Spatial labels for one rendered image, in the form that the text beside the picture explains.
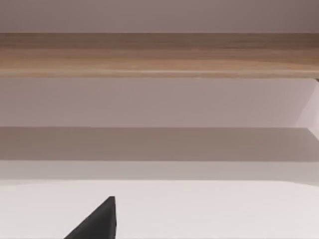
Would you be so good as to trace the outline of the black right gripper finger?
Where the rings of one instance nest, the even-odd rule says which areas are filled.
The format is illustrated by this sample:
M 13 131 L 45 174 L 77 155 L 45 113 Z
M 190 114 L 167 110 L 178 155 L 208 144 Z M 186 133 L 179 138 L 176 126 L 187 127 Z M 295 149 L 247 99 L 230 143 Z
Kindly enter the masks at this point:
M 64 239 L 116 239 L 115 196 L 108 197 Z

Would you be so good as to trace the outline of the wooden shelf board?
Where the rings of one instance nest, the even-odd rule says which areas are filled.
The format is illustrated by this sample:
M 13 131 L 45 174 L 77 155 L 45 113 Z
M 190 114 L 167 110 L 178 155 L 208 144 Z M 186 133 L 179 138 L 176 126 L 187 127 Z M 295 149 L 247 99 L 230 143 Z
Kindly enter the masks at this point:
M 319 33 L 0 33 L 0 77 L 319 79 Z

